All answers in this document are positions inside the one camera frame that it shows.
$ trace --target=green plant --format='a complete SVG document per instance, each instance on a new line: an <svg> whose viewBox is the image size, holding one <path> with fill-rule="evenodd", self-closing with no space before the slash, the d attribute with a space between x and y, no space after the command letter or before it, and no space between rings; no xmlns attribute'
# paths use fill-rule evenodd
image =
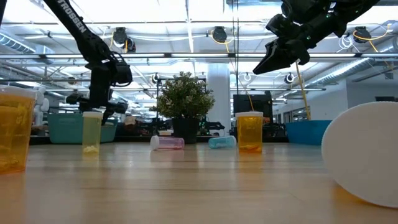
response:
<svg viewBox="0 0 398 224"><path fill-rule="evenodd" d="M180 72L179 76L167 80L162 94L157 98L157 106L151 111L158 111L167 118L201 118L214 106L215 99L207 90L207 84L190 72Z"/></svg>

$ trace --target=blue bin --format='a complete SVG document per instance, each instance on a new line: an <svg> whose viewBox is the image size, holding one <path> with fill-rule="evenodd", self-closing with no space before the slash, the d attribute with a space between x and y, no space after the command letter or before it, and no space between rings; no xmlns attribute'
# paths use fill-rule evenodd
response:
<svg viewBox="0 0 398 224"><path fill-rule="evenodd" d="M331 121L300 121L286 124L290 143L320 146Z"/></svg>
<svg viewBox="0 0 398 224"><path fill-rule="evenodd" d="M53 144L81 144L83 141L82 114L49 114L50 141ZM108 120L101 127L101 143L113 142L118 121Z"/></svg>

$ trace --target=wooden tabletop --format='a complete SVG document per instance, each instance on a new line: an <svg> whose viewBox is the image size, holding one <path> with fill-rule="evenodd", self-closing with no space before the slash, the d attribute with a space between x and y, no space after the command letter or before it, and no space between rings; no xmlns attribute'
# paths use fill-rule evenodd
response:
<svg viewBox="0 0 398 224"><path fill-rule="evenodd" d="M0 176L0 223L397 223L336 185L319 147L264 149L32 146L25 173Z"/></svg>

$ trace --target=white column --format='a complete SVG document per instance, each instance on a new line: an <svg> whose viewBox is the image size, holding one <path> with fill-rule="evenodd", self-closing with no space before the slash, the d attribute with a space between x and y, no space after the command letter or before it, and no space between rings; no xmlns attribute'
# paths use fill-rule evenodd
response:
<svg viewBox="0 0 398 224"><path fill-rule="evenodd" d="M227 63L211 63L208 66L207 84L208 89L213 90L216 99L214 107L209 111L208 118L211 122L219 121L225 127L225 135L231 129L231 101L230 101L230 73ZM224 135L224 131L218 132L220 136Z"/></svg>

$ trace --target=black robotic arm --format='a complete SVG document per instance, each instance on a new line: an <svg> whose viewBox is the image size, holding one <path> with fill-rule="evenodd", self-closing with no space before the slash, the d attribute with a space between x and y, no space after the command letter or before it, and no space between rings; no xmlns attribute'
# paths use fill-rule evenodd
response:
<svg viewBox="0 0 398 224"><path fill-rule="evenodd" d="M90 99L73 94L67 98L67 103L79 102L80 108L86 110L105 106L103 123L115 112L125 113L127 104L109 102L112 97L110 87L132 82L130 66L120 54L112 52L100 37L89 30L83 18L71 7L69 0L44 2L75 38L79 51L88 62L86 68L91 70Z"/></svg>
<svg viewBox="0 0 398 224"><path fill-rule="evenodd" d="M278 38L266 45L267 54L254 74L288 68L310 61L308 49L334 33L341 37L347 23L363 15L380 0L282 0L282 14L266 26Z"/></svg>

